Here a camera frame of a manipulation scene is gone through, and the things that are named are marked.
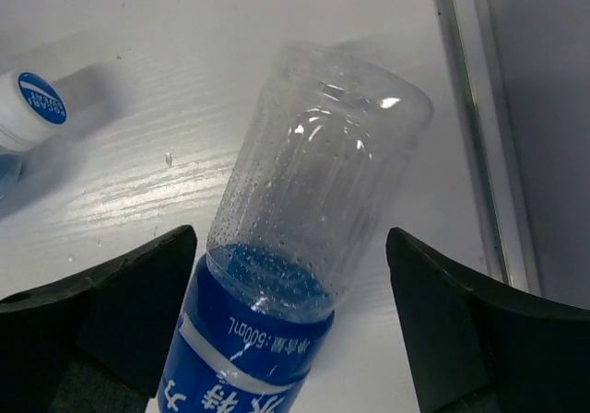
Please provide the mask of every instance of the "white wood-grain surface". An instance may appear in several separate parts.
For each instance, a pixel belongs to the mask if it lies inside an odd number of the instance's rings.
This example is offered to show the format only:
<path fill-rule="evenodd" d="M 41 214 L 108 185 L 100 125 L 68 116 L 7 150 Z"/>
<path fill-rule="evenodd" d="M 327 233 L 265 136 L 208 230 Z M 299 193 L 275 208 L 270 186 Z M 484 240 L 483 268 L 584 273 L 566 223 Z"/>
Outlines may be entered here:
<path fill-rule="evenodd" d="M 386 230 L 485 268 L 433 1 L 2 0 L 0 59 L 93 28 L 100 40 L 70 61 L 117 65 L 121 116 L 82 142 L 55 140 L 0 203 L 0 298 L 180 224 L 201 254 L 273 52 L 290 39 L 339 45 L 418 85 L 436 116 L 292 411 L 417 412 Z"/>

